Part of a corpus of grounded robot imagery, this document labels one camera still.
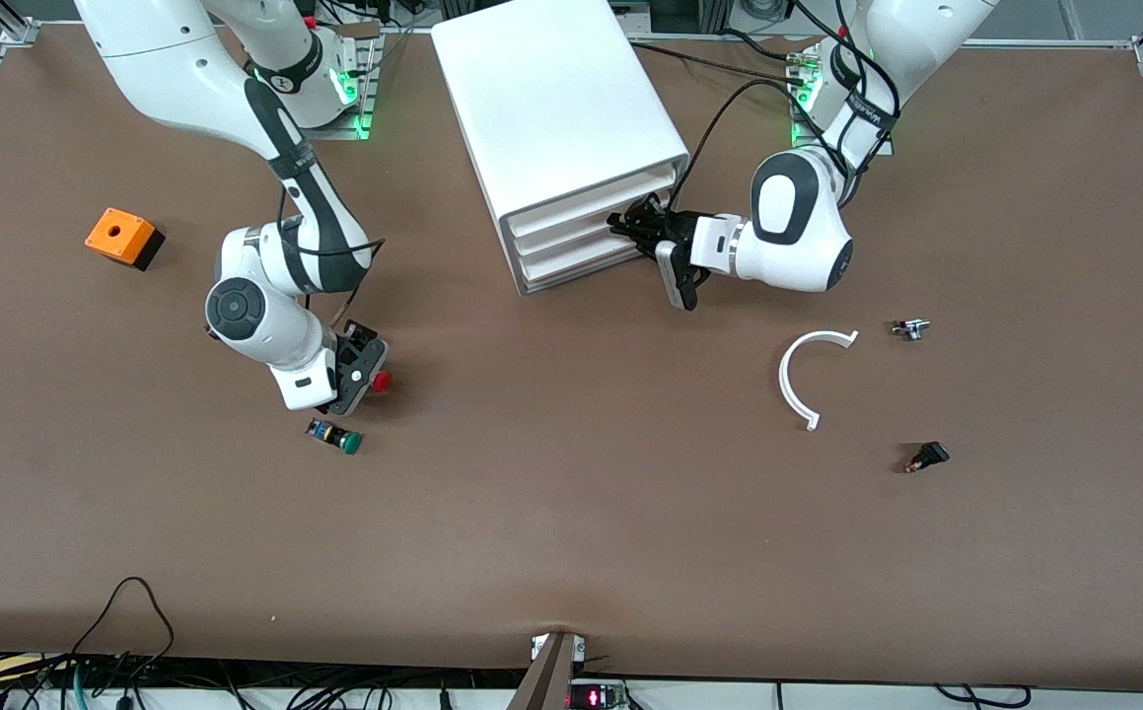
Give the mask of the green push button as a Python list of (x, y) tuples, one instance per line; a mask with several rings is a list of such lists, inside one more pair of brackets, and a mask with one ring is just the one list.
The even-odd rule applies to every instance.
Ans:
[(347, 456), (354, 456), (362, 448), (363, 434), (323, 418), (313, 418), (306, 428), (306, 434), (315, 441), (327, 444)]

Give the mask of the white semicircular pipe clamp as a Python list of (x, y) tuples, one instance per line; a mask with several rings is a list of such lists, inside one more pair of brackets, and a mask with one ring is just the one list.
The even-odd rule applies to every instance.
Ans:
[(789, 374), (791, 364), (793, 359), (796, 359), (796, 352), (802, 346), (809, 345), (809, 343), (814, 342), (833, 343), (833, 345), (837, 345), (838, 348), (850, 349), (852, 345), (858, 341), (858, 329), (852, 329), (852, 332), (815, 329), (815, 332), (807, 332), (805, 335), (796, 337), (796, 340), (789, 343), (786, 351), (784, 351), (782, 358), (780, 358), (777, 370), (780, 394), (782, 394), (784, 401), (786, 401), (788, 408), (796, 413), (798, 417), (804, 418), (806, 431), (814, 432), (816, 428), (820, 426), (821, 415), (818, 410), (813, 410), (796, 393), (796, 386), (793, 386), (791, 374)]

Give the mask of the small red display device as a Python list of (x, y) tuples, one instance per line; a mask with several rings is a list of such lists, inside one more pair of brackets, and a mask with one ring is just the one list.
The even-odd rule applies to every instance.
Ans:
[(628, 710), (629, 693), (621, 681), (572, 681), (565, 707), (566, 710)]

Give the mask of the orange button enclosure box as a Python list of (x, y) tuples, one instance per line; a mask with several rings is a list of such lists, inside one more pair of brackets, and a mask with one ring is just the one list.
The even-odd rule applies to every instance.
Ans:
[(83, 240), (83, 246), (106, 260), (146, 271), (165, 244), (151, 221), (120, 208), (107, 208)]

